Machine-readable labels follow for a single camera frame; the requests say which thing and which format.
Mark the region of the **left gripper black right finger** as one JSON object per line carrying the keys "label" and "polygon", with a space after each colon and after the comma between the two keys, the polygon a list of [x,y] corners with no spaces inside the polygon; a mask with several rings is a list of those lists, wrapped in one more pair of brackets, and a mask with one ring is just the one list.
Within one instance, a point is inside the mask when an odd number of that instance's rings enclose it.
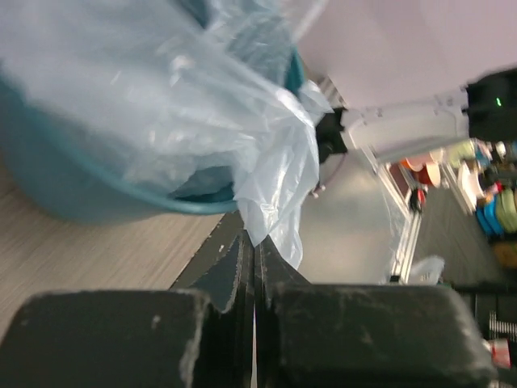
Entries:
{"label": "left gripper black right finger", "polygon": [[313,285],[254,250],[261,387],[487,387],[498,373],[463,298],[442,285]]}

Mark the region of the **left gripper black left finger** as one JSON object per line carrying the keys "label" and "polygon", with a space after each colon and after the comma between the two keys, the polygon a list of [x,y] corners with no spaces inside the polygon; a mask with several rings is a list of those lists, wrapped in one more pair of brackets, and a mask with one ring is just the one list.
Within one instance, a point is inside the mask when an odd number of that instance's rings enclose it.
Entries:
{"label": "left gripper black left finger", "polygon": [[4,387],[248,387],[253,251],[239,234],[192,285],[39,293],[1,342]]}

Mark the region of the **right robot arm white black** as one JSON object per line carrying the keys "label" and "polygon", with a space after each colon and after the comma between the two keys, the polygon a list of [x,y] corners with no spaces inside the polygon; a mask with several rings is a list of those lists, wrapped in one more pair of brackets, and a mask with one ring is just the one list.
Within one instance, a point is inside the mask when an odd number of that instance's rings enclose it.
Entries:
{"label": "right robot arm white black", "polygon": [[332,108],[317,123],[319,162],[370,149],[382,162],[476,138],[516,139],[516,70],[485,74],[450,91],[379,107]]}

